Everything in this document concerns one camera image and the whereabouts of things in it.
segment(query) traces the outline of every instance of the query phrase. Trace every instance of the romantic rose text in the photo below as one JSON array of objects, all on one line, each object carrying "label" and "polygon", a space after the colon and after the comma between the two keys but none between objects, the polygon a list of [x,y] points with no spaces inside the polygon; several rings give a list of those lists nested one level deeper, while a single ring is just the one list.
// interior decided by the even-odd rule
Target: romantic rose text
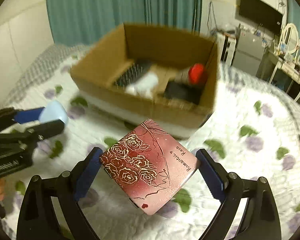
[{"label": "romantic rose text", "polygon": [[[176,147],[177,153],[180,153],[182,156],[186,153],[184,150],[182,150],[179,146]],[[173,155],[173,157],[175,157],[175,159],[180,162],[183,166],[185,166],[187,168],[187,171],[191,170],[191,167],[189,167],[188,164],[186,164],[186,162],[184,160],[182,160],[178,154],[174,153],[174,152],[170,152],[170,154]]]}]

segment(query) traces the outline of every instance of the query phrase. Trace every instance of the television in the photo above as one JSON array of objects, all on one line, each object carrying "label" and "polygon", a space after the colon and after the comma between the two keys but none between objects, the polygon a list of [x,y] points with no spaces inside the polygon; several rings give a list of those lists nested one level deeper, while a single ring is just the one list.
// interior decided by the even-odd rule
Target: television
[{"label": "television", "polygon": [[275,35],[280,35],[283,15],[261,0],[241,0],[239,15],[252,20]]}]

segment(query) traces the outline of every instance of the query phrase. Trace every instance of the bottle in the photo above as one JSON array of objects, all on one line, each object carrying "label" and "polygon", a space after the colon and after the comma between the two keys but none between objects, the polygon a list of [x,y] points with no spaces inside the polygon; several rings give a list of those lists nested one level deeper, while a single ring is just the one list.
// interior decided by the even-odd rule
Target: bottle
[{"label": "bottle", "polygon": [[196,63],[191,67],[181,70],[175,77],[175,82],[204,87],[208,79],[207,69],[201,63]]}]

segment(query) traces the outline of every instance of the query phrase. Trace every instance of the screw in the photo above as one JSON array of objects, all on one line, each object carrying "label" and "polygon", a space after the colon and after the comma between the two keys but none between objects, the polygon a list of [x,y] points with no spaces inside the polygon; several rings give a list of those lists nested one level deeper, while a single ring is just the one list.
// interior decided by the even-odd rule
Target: screw
[{"label": "screw", "polygon": [[70,171],[64,171],[61,175],[64,178],[69,177],[70,176]]},{"label": "screw", "polygon": [[236,173],[234,173],[234,172],[230,172],[230,173],[229,173],[229,177],[230,177],[231,179],[236,179],[236,178],[238,177],[238,175],[237,175]]},{"label": "screw", "polygon": [[20,144],[20,148],[23,149],[23,150],[25,150],[27,147],[28,146],[26,144],[24,144],[24,143]]},{"label": "screw", "polygon": [[265,177],[260,177],[259,179],[262,183],[267,183],[267,179]]},{"label": "screw", "polygon": [[35,175],[35,176],[32,177],[31,180],[32,180],[32,181],[37,181],[38,179],[39,179],[39,176],[38,176],[38,175]]}]

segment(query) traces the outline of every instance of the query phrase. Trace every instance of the cable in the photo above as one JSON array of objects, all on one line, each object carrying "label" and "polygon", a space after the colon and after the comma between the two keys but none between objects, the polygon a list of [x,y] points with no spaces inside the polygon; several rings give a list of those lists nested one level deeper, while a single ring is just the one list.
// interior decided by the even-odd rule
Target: cable
[{"label": "cable", "polygon": [[216,16],[215,16],[215,14],[214,14],[213,2],[210,1],[210,3],[209,3],[209,11],[208,11],[208,21],[207,21],[207,27],[208,27],[208,30],[209,30],[209,31],[211,31],[211,25],[212,25],[212,19],[210,18],[211,7],[212,7],[212,14],[213,14],[213,19],[214,19],[214,24],[215,24],[215,26],[216,26],[216,30],[218,30],[217,21],[216,21]]},{"label": "cable", "polygon": [[283,10],[283,16],[284,16],[284,14],[286,13],[286,10],[285,10],[286,4],[283,2],[283,0],[281,0],[281,2],[279,2],[278,10],[279,10],[279,6],[282,7],[282,10]]}]

